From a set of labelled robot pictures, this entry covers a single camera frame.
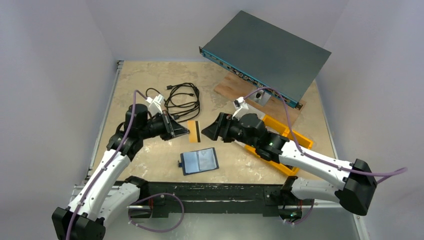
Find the gold card black stripe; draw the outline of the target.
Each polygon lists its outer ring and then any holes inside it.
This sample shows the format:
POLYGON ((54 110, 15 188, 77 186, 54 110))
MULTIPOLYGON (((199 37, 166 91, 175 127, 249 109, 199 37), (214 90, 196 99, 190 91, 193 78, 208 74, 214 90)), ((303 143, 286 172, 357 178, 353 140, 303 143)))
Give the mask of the gold card black stripe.
POLYGON ((188 120, 187 128, 189 130, 188 141, 190 143, 200 143, 201 142, 201 132, 199 122, 196 120, 188 120))

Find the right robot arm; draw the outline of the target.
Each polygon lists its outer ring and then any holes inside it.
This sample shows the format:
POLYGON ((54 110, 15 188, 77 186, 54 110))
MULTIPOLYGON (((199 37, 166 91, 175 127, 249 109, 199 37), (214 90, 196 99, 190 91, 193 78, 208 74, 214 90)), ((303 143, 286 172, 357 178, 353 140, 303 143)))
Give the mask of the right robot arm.
POLYGON ((331 158, 304 147, 285 136, 269 131, 255 113, 240 119, 221 112, 201 130, 209 139, 234 141, 253 147, 260 158, 295 168, 319 177, 307 180, 297 176, 286 179, 281 195, 290 200, 324 200, 339 203, 345 210, 367 215, 378 183, 369 165, 360 159, 354 163, 331 158))

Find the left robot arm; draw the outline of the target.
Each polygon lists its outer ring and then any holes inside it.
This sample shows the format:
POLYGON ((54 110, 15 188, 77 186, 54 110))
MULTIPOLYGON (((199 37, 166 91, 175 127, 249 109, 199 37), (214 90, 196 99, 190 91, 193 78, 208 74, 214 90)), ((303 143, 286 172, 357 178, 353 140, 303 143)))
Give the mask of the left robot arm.
POLYGON ((143 141, 160 137, 168 141, 189 134, 166 110, 151 110, 144 104, 129 106, 125 121, 109 139, 101 163, 81 192, 66 208, 57 207, 52 222, 60 240, 102 240, 106 227, 131 204, 146 203, 153 210, 156 203, 166 200, 166 192, 153 194, 149 182, 128 177, 111 196, 109 192, 117 178, 129 166, 143 141))

